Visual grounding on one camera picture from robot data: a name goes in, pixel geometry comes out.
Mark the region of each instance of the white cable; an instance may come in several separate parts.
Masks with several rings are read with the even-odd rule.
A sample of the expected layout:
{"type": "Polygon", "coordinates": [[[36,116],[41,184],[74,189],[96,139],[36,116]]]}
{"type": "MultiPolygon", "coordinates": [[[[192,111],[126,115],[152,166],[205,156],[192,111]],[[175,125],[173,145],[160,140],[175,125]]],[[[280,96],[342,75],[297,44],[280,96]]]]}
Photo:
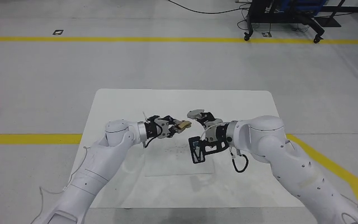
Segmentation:
{"type": "Polygon", "coordinates": [[[205,132],[207,132],[210,128],[213,128],[213,127],[216,127],[216,126],[219,126],[219,125],[222,125],[222,124],[227,124],[227,123],[228,123],[228,122],[221,122],[221,123],[219,123],[219,124],[214,124],[214,125],[212,125],[212,126],[206,128],[206,129],[204,130],[204,132],[201,134],[200,140],[202,140],[203,135],[204,135],[205,132]]]}
{"type": "Polygon", "coordinates": [[[51,192],[51,191],[49,191],[49,190],[46,190],[46,189],[43,188],[42,186],[39,186],[40,195],[41,195],[41,210],[40,210],[40,213],[32,220],[32,222],[31,222],[30,224],[33,224],[33,222],[35,222],[35,220],[36,220],[37,218],[39,218],[40,215],[41,215],[41,213],[43,212],[43,209],[44,209],[44,194],[43,194],[43,191],[44,191],[44,192],[47,192],[47,193],[49,193],[49,194],[61,194],[61,193],[63,193],[63,192],[68,188],[68,186],[70,185],[70,183],[71,183],[71,181],[72,181],[73,175],[74,175],[74,174],[79,170],[79,168],[81,168],[81,166],[83,165],[84,160],[85,160],[86,157],[87,157],[88,149],[89,149],[90,147],[87,148],[86,146],[83,146],[83,148],[86,150],[86,154],[84,155],[84,158],[83,158],[81,164],[78,166],[78,168],[77,168],[73,173],[71,173],[67,185],[66,185],[60,192],[51,192]]]}
{"type": "Polygon", "coordinates": [[[142,112],[143,112],[143,115],[144,115],[145,121],[147,122],[147,121],[148,121],[148,118],[147,118],[147,116],[145,116],[144,111],[142,111],[142,112]]]}

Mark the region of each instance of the cable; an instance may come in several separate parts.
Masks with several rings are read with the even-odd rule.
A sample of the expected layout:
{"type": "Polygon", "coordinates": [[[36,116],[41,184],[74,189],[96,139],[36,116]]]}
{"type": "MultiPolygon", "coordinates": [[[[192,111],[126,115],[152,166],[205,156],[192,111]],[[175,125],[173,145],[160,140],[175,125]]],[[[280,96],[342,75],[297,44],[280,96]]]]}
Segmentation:
{"type": "Polygon", "coordinates": [[[350,199],[349,197],[347,197],[347,196],[344,196],[343,194],[341,194],[344,198],[346,198],[347,200],[349,200],[350,202],[352,202],[353,204],[355,204],[356,206],[357,206],[357,208],[358,208],[358,204],[355,202],[355,201],[353,201],[352,199],[350,199]]]}
{"type": "Polygon", "coordinates": [[[160,131],[159,134],[157,134],[157,136],[151,138],[151,139],[147,142],[147,144],[144,146],[144,148],[147,148],[148,145],[151,143],[151,141],[153,141],[154,139],[158,138],[158,137],[161,136],[161,134],[163,133],[163,128],[162,128],[159,124],[157,124],[156,122],[153,121],[153,123],[154,123],[157,127],[159,127],[159,129],[160,129],[161,131],[160,131]]]}
{"type": "Polygon", "coordinates": [[[212,126],[206,128],[206,129],[204,130],[204,132],[201,134],[200,140],[202,140],[202,136],[203,136],[203,135],[205,134],[205,132],[207,132],[210,128],[213,128],[213,127],[216,127],[216,126],[219,126],[219,125],[222,125],[222,124],[227,124],[227,123],[228,123],[228,122],[221,122],[221,123],[219,123],[219,124],[214,124],[214,125],[212,125],[212,126]]]}
{"type": "Polygon", "coordinates": [[[310,26],[306,26],[305,28],[299,28],[297,24],[297,28],[292,27],[291,30],[293,31],[300,31],[300,32],[307,32],[310,26]]]}
{"type": "Polygon", "coordinates": [[[247,156],[244,155],[244,154],[239,155],[239,156],[243,156],[245,158],[246,163],[245,163],[245,167],[242,170],[238,170],[237,167],[236,167],[236,164],[235,164],[234,154],[231,152],[231,147],[230,147],[230,155],[231,155],[231,158],[232,158],[231,161],[233,162],[233,166],[234,166],[235,171],[238,172],[238,173],[244,172],[246,170],[247,166],[248,166],[248,158],[247,158],[247,156]]]}
{"type": "Polygon", "coordinates": [[[180,6],[182,8],[185,8],[186,10],[189,10],[189,11],[192,11],[192,12],[196,12],[196,13],[201,13],[201,14],[210,14],[210,15],[213,15],[213,14],[222,14],[222,13],[227,13],[227,12],[233,12],[233,11],[237,11],[237,10],[241,10],[241,6],[239,8],[235,8],[233,10],[227,10],[227,11],[223,11],[223,12],[200,12],[200,11],[196,11],[196,10],[191,10],[185,6],[182,6],[181,4],[178,4],[176,2],[173,2],[172,0],[168,0],[169,2],[173,3],[173,4],[176,4],[177,6],[180,6]]]}
{"type": "Polygon", "coordinates": [[[347,222],[346,222],[346,220],[343,218],[343,215],[346,215],[346,216],[350,217],[351,219],[353,219],[355,223],[352,223],[352,224],[358,223],[357,219],[355,219],[353,216],[351,216],[350,214],[348,214],[348,213],[346,213],[346,212],[342,212],[341,216],[342,216],[343,222],[345,222],[345,224],[347,224],[347,222]]]}
{"type": "Polygon", "coordinates": [[[86,146],[83,146],[83,148],[86,150],[86,154],[84,154],[84,158],[83,158],[81,164],[78,166],[78,168],[77,168],[73,173],[71,173],[70,178],[69,178],[69,181],[67,182],[67,185],[66,185],[60,192],[51,192],[51,191],[49,191],[49,190],[46,190],[46,189],[43,188],[42,186],[39,186],[40,195],[41,195],[41,210],[40,210],[40,213],[32,220],[32,222],[31,222],[30,224],[33,224],[33,222],[35,222],[35,220],[36,220],[37,218],[39,218],[40,215],[41,215],[41,213],[43,212],[43,209],[44,209],[44,194],[43,194],[43,191],[44,191],[44,192],[47,192],[47,193],[49,193],[49,194],[61,194],[61,193],[63,193],[63,192],[68,188],[68,186],[70,185],[70,183],[71,183],[71,181],[72,181],[73,175],[74,175],[74,174],[79,170],[79,168],[81,168],[81,166],[83,165],[83,163],[84,163],[84,161],[85,161],[85,159],[86,159],[86,157],[87,157],[88,149],[89,149],[90,147],[87,148],[86,146]]]}
{"type": "MultiPolygon", "coordinates": [[[[350,14],[353,14],[354,12],[349,12],[349,13],[344,13],[344,14],[339,14],[339,15],[334,15],[335,16],[345,16],[345,15],[350,15],[350,14]]],[[[315,18],[324,18],[324,17],[330,17],[331,15],[329,16],[316,16],[315,18]]]]}

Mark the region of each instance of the black cable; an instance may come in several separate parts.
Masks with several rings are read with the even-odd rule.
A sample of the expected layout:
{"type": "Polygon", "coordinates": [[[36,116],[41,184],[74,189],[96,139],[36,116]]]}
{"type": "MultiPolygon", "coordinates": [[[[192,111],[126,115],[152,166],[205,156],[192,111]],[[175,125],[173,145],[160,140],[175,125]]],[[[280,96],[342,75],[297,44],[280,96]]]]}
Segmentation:
{"type": "Polygon", "coordinates": [[[310,26],[306,26],[305,28],[299,28],[297,24],[297,28],[292,27],[291,30],[293,31],[300,31],[300,32],[307,32],[310,26]]]}
{"type": "MultiPolygon", "coordinates": [[[[350,15],[350,14],[353,14],[354,12],[349,12],[349,13],[345,13],[345,14],[339,14],[339,15],[335,15],[335,16],[345,16],[345,15],[350,15]]],[[[329,16],[316,16],[315,18],[324,18],[324,17],[330,17],[331,15],[329,16]]]]}
{"type": "Polygon", "coordinates": [[[235,9],[233,9],[233,10],[223,11],[223,12],[200,12],[200,11],[196,11],[196,10],[191,10],[191,9],[185,7],[185,6],[182,6],[182,5],[180,5],[180,4],[176,3],[176,2],[173,2],[172,0],[168,0],[168,1],[171,2],[171,3],[173,3],[173,4],[176,4],[177,6],[180,6],[180,7],[182,7],[182,8],[185,8],[186,10],[189,10],[189,11],[192,11],[192,12],[196,12],[196,13],[201,13],[201,14],[210,14],[210,15],[213,15],[213,14],[222,14],[222,13],[227,13],[227,12],[233,12],[233,11],[237,11],[237,10],[242,10],[241,6],[244,6],[244,5],[246,5],[246,4],[250,4],[250,3],[245,3],[245,4],[241,5],[241,6],[238,7],[238,8],[235,8],[235,9]]]}
{"type": "Polygon", "coordinates": [[[241,20],[240,22],[238,22],[236,25],[237,25],[237,27],[240,29],[240,30],[248,30],[248,29],[245,29],[245,28],[241,28],[240,26],[239,26],[239,24],[240,23],[242,23],[242,22],[247,22],[247,15],[246,15],[246,17],[244,16],[244,13],[243,13],[243,11],[244,10],[247,10],[248,11],[248,9],[249,8],[241,8],[241,6],[239,7],[240,9],[241,9],[241,15],[242,15],[242,17],[244,18],[243,20],[241,20]]]}
{"type": "Polygon", "coordinates": [[[157,134],[157,136],[151,138],[151,139],[147,142],[147,144],[144,146],[144,148],[147,148],[148,145],[151,143],[151,141],[153,141],[154,139],[158,138],[158,137],[161,136],[161,134],[163,133],[163,128],[162,128],[159,124],[157,124],[156,122],[153,122],[153,123],[154,123],[156,126],[158,126],[161,131],[160,131],[159,134],[157,134]]]}
{"type": "Polygon", "coordinates": [[[234,169],[235,169],[235,171],[238,172],[238,173],[244,172],[244,171],[246,170],[247,166],[248,166],[248,158],[247,158],[247,156],[244,155],[244,154],[241,154],[240,156],[243,156],[243,157],[245,158],[245,160],[246,160],[245,167],[244,167],[242,170],[238,170],[238,169],[237,169],[236,164],[235,164],[235,160],[232,159],[233,165],[234,165],[234,169]]]}

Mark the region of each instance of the black bracket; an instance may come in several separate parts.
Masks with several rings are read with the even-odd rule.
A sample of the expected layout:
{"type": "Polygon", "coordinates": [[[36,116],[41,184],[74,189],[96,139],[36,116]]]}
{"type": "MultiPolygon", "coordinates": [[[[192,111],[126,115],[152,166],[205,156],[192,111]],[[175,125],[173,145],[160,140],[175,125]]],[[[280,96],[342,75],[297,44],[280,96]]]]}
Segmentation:
{"type": "Polygon", "coordinates": [[[205,156],[222,152],[229,148],[229,143],[226,140],[226,130],[229,124],[221,125],[216,128],[215,142],[208,142],[207,140],[201,140],[199,136],[189,138],[189,147],[191,153],[191,159],[194,164],[205,162],[205,156]],[[207,151],[206,147],[213,148],[215,150],[207,151]]]}

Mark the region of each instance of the metal stand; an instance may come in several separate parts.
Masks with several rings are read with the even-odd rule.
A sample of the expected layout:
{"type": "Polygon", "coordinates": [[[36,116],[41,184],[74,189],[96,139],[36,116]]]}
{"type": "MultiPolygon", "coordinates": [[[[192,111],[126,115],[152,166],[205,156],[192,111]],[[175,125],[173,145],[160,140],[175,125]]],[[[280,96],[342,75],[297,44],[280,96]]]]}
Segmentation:
{"type": "Polygon", "coordinates": [[[316,23],[310,15],[295,11],[295,3],[297,0],[294,0],[290,9],[283,13],[275,13],[275,8],[279,3],[279,0],[274,0],[269,13],[266,13],[267,2],[271,2],[271,0],[252,0],[247,14],[248,33],[244,33],[244,39],[246,41],[248,41],[253,34],[251,23],[309,25],[317,33],[313,42],[318,43],[322,39],[321,36],[324,33],[324,29],[316,23]]]}
{"type": "Polygon", "coordinates": [[[336,15],[338,10],[342,7],[343,3],[346,0],[341,0],[338,6],[335,8],[335,10],[332,12],[332,14],[327,17],[319,17],[315,20],[320,24],[321,27],[341,27],[341,24],[339,24],[333,17],[336,15]]]}

